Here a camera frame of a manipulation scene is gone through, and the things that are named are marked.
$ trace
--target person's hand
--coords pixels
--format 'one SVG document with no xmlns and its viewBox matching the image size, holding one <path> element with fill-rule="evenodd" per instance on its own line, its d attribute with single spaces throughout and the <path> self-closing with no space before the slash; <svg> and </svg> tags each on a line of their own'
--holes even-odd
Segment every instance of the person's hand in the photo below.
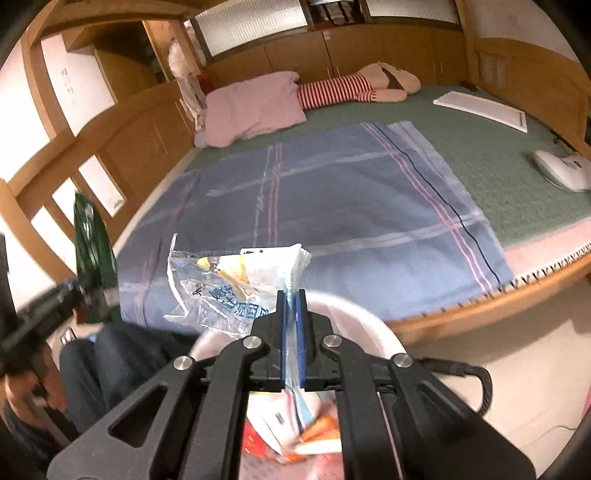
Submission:
<svg viewBox="0 0 591 480">
<path fill-rule="evenodd" d="M 66 393 L 61 381 L 60 371 L 57 369 L 56 363 L 53 361 L 51 349 L 48 345 L 43 347 L 41 355 L 43 363 L 47 367 L 47 372 L 41 382 L 41 385 L 47 391 L 47 406 L 63 413 L 67 407 Z M 37 388 L 37 386 L 39 386 L 39 384 L 39 379 L 33 372 L 25 372 L 19 375 L 6 375 L 4 379 L 6 397 L 12 410 L 19 419 L 35 426 L 42 425 L 36 421 L 35 415 L 33 415 L 28 408 L 27 397 Z"/>
</svg>

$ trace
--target white board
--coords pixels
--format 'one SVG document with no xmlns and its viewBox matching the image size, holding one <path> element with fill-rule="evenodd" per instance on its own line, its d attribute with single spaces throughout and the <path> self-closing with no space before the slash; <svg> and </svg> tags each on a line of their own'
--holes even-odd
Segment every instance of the white board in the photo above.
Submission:
<svg viewBox="0 0 591 480">
<path fill-rule="evenodd" d="M 527 133 L 525 112 L 499 102 L 468 95 L 467 93 L 449 92 L 433 100 L 433 103 L 480 115 Z"/>
</svg>

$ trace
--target blue plaid blanket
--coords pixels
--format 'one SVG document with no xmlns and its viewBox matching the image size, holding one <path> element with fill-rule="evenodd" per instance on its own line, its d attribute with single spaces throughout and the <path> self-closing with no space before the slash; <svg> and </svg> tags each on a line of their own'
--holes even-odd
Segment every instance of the blue plaid blanket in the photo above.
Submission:
<svg viewBox="0 0 591 480">
<path fill-rule="evenodd" d="M 222 156 L 186 172 L 119 255 L 127 321 L 186 330 L 168 247 L 198 254 L 302 243 L 302 288 L 346 297 L 384 320 L 494 291 L 512 272 L 482 211 L 410 122 L 364 123 Z"/>
</svg>

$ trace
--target striped toy clothing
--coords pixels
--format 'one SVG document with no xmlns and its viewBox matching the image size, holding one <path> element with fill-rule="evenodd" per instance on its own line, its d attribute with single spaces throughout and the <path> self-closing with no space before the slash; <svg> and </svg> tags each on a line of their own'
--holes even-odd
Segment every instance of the striped toy clothing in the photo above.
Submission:
<svg viewBox="0 0 591 480">
<path fill-rule="evenodd" d="M 360 73 L 329 80 L 305 83 L 298 87 L 297 97 L 302 110 L 343 102 L 375 102 L 375 90 Z"/>
</svg>

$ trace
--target pink sheet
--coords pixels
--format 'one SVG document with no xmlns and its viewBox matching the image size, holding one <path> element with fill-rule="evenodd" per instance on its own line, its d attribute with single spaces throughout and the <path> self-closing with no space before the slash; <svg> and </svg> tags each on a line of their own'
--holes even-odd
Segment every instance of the pink sheet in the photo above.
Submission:
<svg viewBox="0 0 591 480">
<path fill-rule="evenodd" d="M 560 263 L 591 242 L 591 218 L 505 248 L 505 258 L 516 277 Z"/>
</svg>

